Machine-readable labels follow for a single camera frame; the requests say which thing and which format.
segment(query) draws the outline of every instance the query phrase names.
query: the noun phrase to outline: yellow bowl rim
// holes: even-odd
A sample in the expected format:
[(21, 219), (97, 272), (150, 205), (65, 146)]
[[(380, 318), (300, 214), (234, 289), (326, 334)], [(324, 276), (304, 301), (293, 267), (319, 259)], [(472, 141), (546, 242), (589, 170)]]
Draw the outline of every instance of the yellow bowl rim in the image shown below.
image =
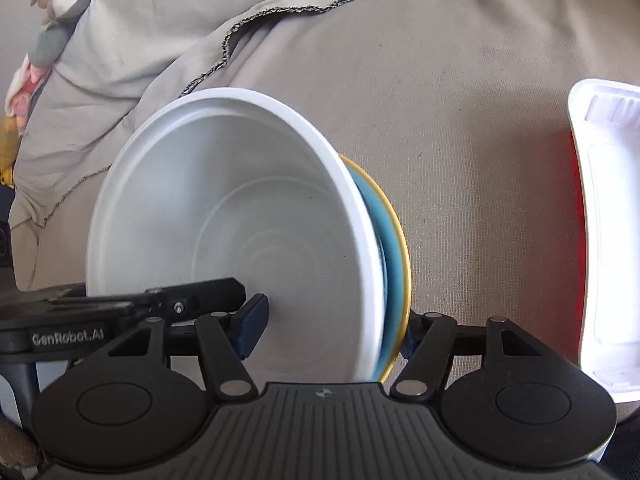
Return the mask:
[(402, 304), (402, 319), (400, 322), (400, 330), (396, 335), (396, 340), (394, 341), (393, 352), (391, 354), (390, 361), (386, 364), (384, 371), (382, 372), (381, 377), (378, 379), (381, 383), (386, 381), (386, 378), (389, 377), (391, 370), (396, 364), (396, 359), (398, 358), (398, 354), (400, 353), (400, 347), (402, 346), (402, 340), (404, 339), (404, 333), (406, 332), (406, 327), (409, 323), (409, 314), (411, 312), (411, 261), (409, 260), (409, 247), (406, 244), (406, 238), (404, 237), (404, 231), (402, 230), (402, 224), (396, 214), (396, 210), (393, 205), (386, 197), (385, 192), (382, 191), (382, 188), (378, 185), (378, 183), (373, 180), (373, 178), (364, 171), (359, 165), (353, 162), (350, 158), (347, 158), (344, 155), (340, 155), (340, 159), (343, 163), (349, 166), (352, 170), (358, 173), (367, 183), (373, 188), (376, 192), (382, 203), (385, 205), (386, 210), (389, 212), (391, 216), (391, 221), (394, 225), (394, 230), (396, 231), (396, 237), (400, 242), (400, 253), (402, 256), (402, 266), (404, 269), (404, 302)]

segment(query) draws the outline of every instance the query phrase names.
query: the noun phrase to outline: red object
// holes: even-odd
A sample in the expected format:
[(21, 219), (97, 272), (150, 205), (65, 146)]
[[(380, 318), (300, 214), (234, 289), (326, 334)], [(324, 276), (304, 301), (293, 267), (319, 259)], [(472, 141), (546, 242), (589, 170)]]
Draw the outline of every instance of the red object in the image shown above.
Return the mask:
[(576, 259), (578, 264), (578, 287), (575, 297), (575, 337), (574, 352), (578, 355), (580, 349), (580, 336), (582, 334), (582, 318), (584, 317), (584, 300), (587, 286), (587, 224), (584, 218), (584, 201), (582, 199), (582, 180), (580, 179), (580, 165), (578, 164), (578, 154), (575, 151), (574, 135), (570, 133), (571, 149), (571, 169), (575, 183), (575, 219), (578, 224), (578, 247), (576, 248)]

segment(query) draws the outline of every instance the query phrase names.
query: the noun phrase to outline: circular button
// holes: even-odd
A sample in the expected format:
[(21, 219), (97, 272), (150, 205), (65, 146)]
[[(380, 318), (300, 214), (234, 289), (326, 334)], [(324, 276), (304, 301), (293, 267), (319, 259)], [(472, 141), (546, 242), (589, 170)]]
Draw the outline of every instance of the circular button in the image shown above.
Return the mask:
[(543, 383), (512, 384), (496, 395), (495, 402), (509, 418), (533, 426), (553, 424), (571, 409), (564, 391)]
[(148, 391), (130, 383), (101, 384), (78, 399), (78, 412), (101, 426), (122, 426), (139, 419), (151, 408)]
[(419, 397), (427, 392), (427, 385), (422, 381), (405, 379), (396, 384), (396, 392), (407, 397)]
[(220, 391), (229, 397), (240, 397), (251, 391), (251, 384), (241, 380), (226, 381), (220, 386)]

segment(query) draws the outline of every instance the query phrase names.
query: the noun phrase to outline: fabric seam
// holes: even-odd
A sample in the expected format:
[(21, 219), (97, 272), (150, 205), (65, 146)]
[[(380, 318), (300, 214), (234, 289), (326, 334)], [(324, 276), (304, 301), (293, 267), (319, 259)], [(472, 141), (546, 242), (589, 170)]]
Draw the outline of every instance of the fabric seam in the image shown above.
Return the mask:
[[(231, 40), (231, 37), (236, 32), (238, 32), (238, 30), (240, 30), (241, 27), (244, 27), (248, 23), (251, 23), (253, 20), (257, 20), (257, 19), (265, 17), (265, 16), (271, 16), (273, 14), (299, 14), (299, 13), (302, 13), (302, 12), (311, 12), (311, 13), (314, 13), (314, 14), (323, 14), (324, 12), (328, 12), (329, 10), (337, 9), (337, 7), (340, 7), (340, 6), (343, 6), (345, 4), (351, 3), (352, 1), (354, 1), (354, 0), (334, 0), (334, 1), (332, 1), (330, 4), (328, 4), (326, 6), (271, 7), (270, 9), (264, 9), (264, 10), (261, 10), (259, 12), (256, 12), (255, 14), (252, 14), (251, 16), (245, 18), (244, 20), (240, 20), (233, 27), (231, 27), (229, 29), (229, 31), (226, 33), (226, 35), (224, 37), (224, 40), (222, 42), (222, 58), (220, 59), (220, 61), (217, 62), (213, 67), (211, 67), (210, 70), (207, 70), (203, 74), (199, 75), (196, 79), (192, 80), (186, 86), (186, 88), (182, 92), (180, 92), (180, 94), (178, 95), (178, 98), (183, 97), (183, 96), (188, 95), (191, 92), (193, 92), (195, 90), (195, 88), (200, 83), (202, 83), (204, 80), (209, 78), (214, 72), (217, 72), (218, 70), (220, 70), (221, 68), (225, 67), (228, 64), (229, 57), (230, 57), (229, 42)], [(54, 213), (57, 211), (57, 209), (60, 207), (60, 205), (67, 199), (67, 197), (78, 186), (80, 186), (83, 182), (85, 182), (87, 179), (89, 179), (89, 178), (91, 178), (93, 176), (96, 176), (98, 174), (104, 173), (105, 171), (109, 171), (110, 167), (111, 167), (111, 164), (108, 165), (107, 167), (102, 168), (101, 170), (95, 171), (92, 174), (85, 175), (80, 180), (78, 180), (78, 182), (69, 191), (67, 191), (60, 198), (60, 200), (58, 200), (54, 204), (52, 211), (47, 216), (44, 217), (43, 225), (40, 226), (40, 227), (45, 228), (47, 226), (47, 222), (49, 221), (49, 219), (54, 215)]]

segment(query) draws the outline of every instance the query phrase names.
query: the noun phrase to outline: white plastic container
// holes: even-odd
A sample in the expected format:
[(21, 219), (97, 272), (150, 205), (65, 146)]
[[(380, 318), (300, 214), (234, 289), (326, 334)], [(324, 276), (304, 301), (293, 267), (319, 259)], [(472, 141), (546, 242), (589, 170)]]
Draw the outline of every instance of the white plastic container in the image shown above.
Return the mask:
[(586, 218), (580, 367), (640, 400), (640, 88), (587, 79), (569, 94)]
[(244, 362), (258, 386), (370, 380), (382, 264), (353, 179), (295, 111), (219, 88), (167, 105), (120, 152), (94, 209), (86, 282), (97, 295), (229, 276), (270, 300)]

